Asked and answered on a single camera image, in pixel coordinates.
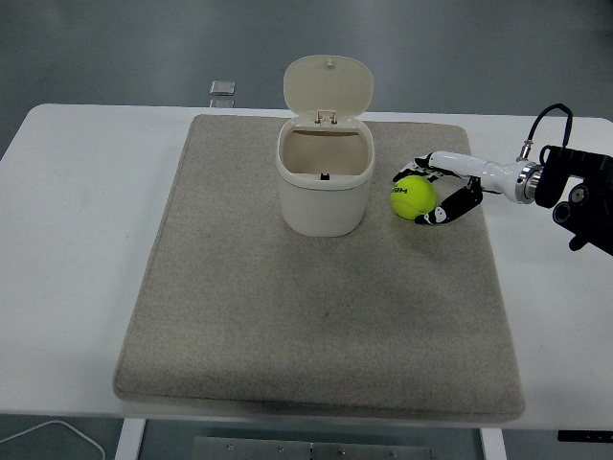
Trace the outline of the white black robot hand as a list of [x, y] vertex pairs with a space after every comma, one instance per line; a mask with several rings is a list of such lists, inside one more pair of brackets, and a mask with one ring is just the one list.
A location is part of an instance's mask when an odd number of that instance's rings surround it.
[[505, 196], [519, 204], [530, 204], [534, 195], [528, 192], [529, 176], [536, 164], [527, 160], [501, 165], [466, 154], [438, 150], [417, 157], [398, 172], [393, 182], [419, 176], [429, 182], [444, 177], [464, 179], [464, 187], [442, 201], [433, 210], [416, 217], [421, 225], [442, 225], [454, 221], [477, 207], [484, 193]]

